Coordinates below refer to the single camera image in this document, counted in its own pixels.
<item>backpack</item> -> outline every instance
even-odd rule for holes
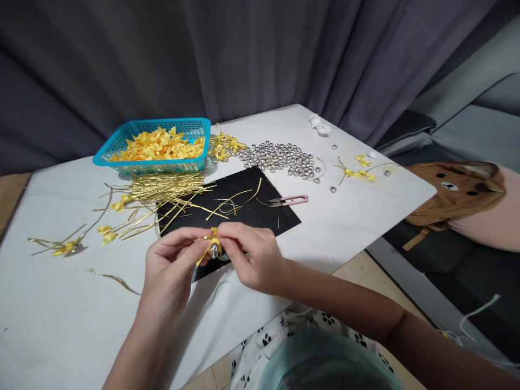
[[[405,221],[424,226],[403,245],[409,251],[430,231],[449,228],[451,218],[463,218],[495,207],[505,196],[504,177],[497,165],[483,161],[433,162],[407,167],[432,184],[437,194],[412,212]]]

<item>blue plastic basket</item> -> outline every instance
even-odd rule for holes
[[[113,154],[126,150],[126,140],[142,132],[151,133],[157,126],[168,131],[175,126],[177,133],[184,133],[184,139],[190,143],[199,137],[206,137],[204,151],[194,159],[185,160],[152,160],[152,161],[109,161]],[[126,122],[105,142],[93,158],[95,165],[109,166],[122,173],[159,173],[159,172],[197,172],[204,169],[207,148],[210,142],[211,122],[206,118],[150,119]]]

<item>person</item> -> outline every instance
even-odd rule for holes
[[[105,390],[154,387],[210,235],[182,227],[148,249],[135,321]],[[231,353],[231,388],[402,388],[374,341],[428,389],[520,388],[387,297],[284,258],[269,229],[226,222],[217,237],[242,284],[298,303],[270,322],[269,333],[267,324]]]

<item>forearm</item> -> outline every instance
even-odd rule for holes
[[[518,388],[516,379],[377,292],[293,261],[287,275],[281,296],[378,341],[427,388]]]
[[[323,310],[367,337],[384,344],[406,310],[387,297],[332,275],[289,261],[280,295]]]
[[[134,322],[103,390],[152,388],[165,352],[165,331]]]

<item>hand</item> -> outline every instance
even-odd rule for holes
[[[209,246],[201,238],[212,234],[208,229],[181,227],[150,246],[136,323],[158,329],[179,318],[190,296],[195,263]]]
[[[270,229],[224,222],[218,227],[217,238],[231,258],[243,285],[262,293],[281,295],[289,275],[290,261],[280,253],[275,235]],[[249,260],[239,243],[251,254]]]

